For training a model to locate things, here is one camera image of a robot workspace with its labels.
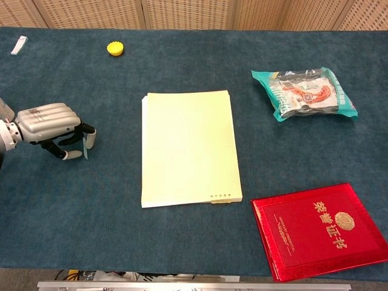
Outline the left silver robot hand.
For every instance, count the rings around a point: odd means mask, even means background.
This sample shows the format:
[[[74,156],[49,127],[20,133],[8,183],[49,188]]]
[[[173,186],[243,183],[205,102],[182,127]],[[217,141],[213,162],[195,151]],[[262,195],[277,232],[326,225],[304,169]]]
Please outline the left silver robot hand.
[[[63,102],[51,103],[18,112],[14,122],[23,141],[40,145],[61,160],[79,158],[94,146],[96,129]],[[84,141],[84,151],[66,151],[69,146]]]

